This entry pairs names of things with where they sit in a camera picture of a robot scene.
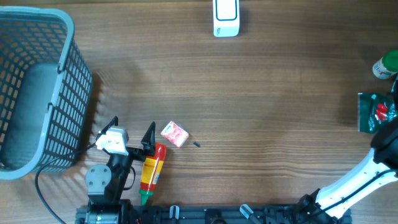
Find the green 3M gloves package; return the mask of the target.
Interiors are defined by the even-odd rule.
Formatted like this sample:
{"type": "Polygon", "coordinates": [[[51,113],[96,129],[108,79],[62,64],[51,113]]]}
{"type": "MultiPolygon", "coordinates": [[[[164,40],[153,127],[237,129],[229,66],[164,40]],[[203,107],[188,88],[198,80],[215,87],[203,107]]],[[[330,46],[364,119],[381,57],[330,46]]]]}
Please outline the green 3M gloves package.
{"type": "Polygon", "coordinates": [[[394,100],[380,93],[358,93],[358,131],[374,134],[397,117],[394,100]]]}

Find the green lid jar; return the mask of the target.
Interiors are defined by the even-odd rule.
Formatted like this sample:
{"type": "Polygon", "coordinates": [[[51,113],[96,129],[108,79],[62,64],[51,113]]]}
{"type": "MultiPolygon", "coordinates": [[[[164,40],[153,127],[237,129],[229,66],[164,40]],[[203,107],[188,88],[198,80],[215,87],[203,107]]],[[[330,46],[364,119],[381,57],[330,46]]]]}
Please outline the green lid jar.
{"type": "Polygon", "coordinates": [[[380,79],[388,79],[397,73],[397,50],[392,50],[380,58],[372,67],[373,74],[380,79]]]}

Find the red sauce bottle green cap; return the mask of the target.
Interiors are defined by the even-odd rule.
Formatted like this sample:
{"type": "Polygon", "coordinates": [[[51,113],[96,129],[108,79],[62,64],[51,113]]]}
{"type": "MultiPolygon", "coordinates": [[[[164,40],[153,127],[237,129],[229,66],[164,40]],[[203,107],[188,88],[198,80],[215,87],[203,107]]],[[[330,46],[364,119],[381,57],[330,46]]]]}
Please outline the red sauce bottle green cap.
{"type": "Polygon", "coordinates": [[[147,156],[142,168],[139,194],[141,205],[145,205],[148,199],[153,196],[155,186],[167,155],[167,147],[164,144],[155,144],[155,155],[147,156]]]}

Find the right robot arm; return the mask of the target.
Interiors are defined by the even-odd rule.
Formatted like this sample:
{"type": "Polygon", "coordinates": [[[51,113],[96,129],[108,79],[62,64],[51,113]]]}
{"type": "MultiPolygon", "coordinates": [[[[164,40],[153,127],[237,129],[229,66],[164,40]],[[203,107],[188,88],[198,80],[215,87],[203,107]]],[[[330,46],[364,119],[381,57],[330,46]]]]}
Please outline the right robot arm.
{"type": "Polygon", "coordinates": [[[293,223],[342,223],[352,205],[397,181],[397,80],[387,95],[358,94],[358,131],[374,135],[368,154],[335,183],[303,196],[293,223]]]}

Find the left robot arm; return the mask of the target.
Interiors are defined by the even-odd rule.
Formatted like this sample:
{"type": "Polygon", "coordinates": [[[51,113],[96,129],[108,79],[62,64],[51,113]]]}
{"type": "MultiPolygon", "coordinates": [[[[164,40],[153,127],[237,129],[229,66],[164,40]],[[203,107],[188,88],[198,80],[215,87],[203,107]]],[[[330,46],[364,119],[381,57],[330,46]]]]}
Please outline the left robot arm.
{"type": "Polygon", "coordinates": [[[155,154],[155,122],[151,122],[141,140],[142,147],[129,147],[128,133],[118,125],[118,117],[98,132],[95,146],[109,156],[106,164],[97,164],[85,175],[88,187],[87,208],[76,213],[76,223],[123,224],[141,223],[141,215],[129,199],[122,199],[122,193],[134,161],[144,162],[155,154]]]}

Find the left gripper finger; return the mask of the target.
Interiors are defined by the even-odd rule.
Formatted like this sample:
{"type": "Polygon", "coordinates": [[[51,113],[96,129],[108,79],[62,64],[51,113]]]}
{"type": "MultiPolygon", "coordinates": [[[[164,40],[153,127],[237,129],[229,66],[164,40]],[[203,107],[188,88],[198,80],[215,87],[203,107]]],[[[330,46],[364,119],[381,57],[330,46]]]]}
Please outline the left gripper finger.
{"type": "Polygon", "coordinates": [[[98,132],[96,136],[96,140],[98,140],[102,135],[106,134],[107,130],[112,126],[118,126],[119,119],[117,116],[114,116],[113,119],[102,129],[98,132]]]}
{"type": "Polygon", "coordinates": [[[153,121],[141,140],[144,152],[155,152],[155,122],[153,121]]]}

